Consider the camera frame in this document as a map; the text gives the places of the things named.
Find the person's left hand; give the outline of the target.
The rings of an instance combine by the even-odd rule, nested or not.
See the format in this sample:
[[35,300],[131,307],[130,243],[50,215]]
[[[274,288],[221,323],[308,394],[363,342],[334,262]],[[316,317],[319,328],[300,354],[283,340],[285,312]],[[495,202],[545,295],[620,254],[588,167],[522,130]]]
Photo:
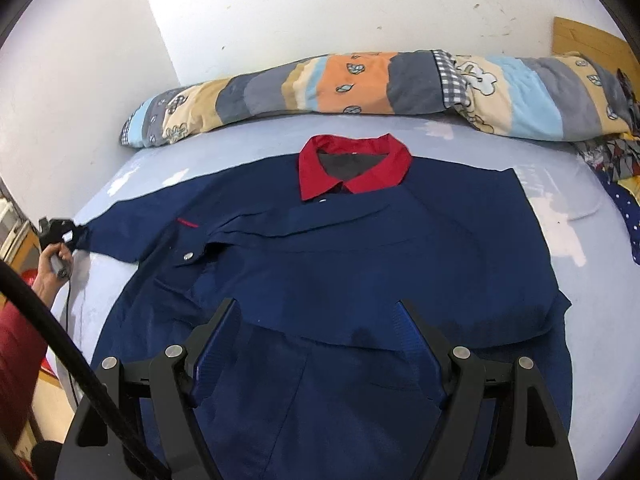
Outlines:
[[[67,278],[59,278],[52,268],[52,258],[57,256],[66,265]],[[43,249],[39,256],[38,271],[35,281],[32,283],[32,290],[48,308],[52,308],[55,297],[70,278],[73,272],[73,256],[64,243],[50,244]]]

